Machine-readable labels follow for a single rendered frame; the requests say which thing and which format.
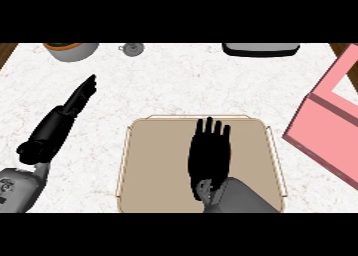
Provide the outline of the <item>black and grey appliance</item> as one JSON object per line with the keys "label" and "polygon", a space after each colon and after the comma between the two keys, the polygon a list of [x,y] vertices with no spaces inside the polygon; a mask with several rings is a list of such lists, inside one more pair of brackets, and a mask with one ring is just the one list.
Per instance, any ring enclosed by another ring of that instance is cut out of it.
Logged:
{"label": "black and grey appliance", "polygon": [[298,43],[223,43],[223,52],[237,57],[286,57],[292,56],[298,49]]}

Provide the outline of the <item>pink cardboard box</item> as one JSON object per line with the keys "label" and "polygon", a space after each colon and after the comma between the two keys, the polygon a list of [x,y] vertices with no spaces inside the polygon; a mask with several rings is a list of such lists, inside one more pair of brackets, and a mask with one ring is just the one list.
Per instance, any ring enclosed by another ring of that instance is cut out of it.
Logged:
{"label": "pink cardboard box", "polygon": [[282,139],[358,190],[358,105],[332,92],[356,62],[351,43],[302,98]]}

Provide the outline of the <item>grey pot with orange rim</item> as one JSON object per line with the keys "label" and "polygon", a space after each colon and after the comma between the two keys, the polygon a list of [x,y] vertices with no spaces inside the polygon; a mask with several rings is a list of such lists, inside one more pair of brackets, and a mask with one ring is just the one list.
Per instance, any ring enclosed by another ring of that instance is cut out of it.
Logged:
{"label": "grey pot with orange rim", "polygon": [[84,60],[96,51],[97,43],[71,43],[68,45],[43,44],[47,52],[60,62],[76,62]]}

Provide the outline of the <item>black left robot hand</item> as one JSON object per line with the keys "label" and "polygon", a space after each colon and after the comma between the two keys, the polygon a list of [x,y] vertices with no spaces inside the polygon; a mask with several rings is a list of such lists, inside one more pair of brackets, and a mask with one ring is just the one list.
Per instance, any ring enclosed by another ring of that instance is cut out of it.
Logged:
{"label": "black left robot hand", "polygon": [[28,140],[17,146],[19,161],[26,165],[48,163],[65,142],[75,118],[96,92],[91,75],[74,90],[63,105],[57,105],[40,121]]}

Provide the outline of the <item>small grey lid with knob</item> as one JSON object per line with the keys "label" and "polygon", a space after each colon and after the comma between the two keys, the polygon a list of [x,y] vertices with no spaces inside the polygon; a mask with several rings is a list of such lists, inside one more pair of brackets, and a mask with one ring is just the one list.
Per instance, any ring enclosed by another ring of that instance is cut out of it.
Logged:
{"label": "small grey lid with knob", "polygon": [[136,57],[144,50],[141,43],[125,43],[118,47],[118,50],[128,56]]}

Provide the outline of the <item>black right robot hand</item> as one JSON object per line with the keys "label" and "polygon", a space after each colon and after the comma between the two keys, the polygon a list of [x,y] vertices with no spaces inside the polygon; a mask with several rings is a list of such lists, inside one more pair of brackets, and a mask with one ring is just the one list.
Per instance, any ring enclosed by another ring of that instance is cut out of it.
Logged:
{"label": "black right robot hand", "polygon": [[230,126],[220,121],[196,121],[187,154],[187,174],[190,190],[196,201],[200,200],[196,185],[209,180],[209,191],[215,191],[229,175],[230,166]]}

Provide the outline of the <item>beige tray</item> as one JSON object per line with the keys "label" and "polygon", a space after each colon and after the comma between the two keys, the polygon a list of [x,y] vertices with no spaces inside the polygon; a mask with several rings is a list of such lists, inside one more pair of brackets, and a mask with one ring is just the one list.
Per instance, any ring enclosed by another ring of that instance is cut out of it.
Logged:
{"label": "beige tray", "polygon": [[[116,187],[124,213],[199,213],[193,199],[187,152],[199,117],[155,115],[127,128]],[[283,209],[285,182],[270,127],[245,115],[215,116],[230,127],[230,171],[276,210]]]}

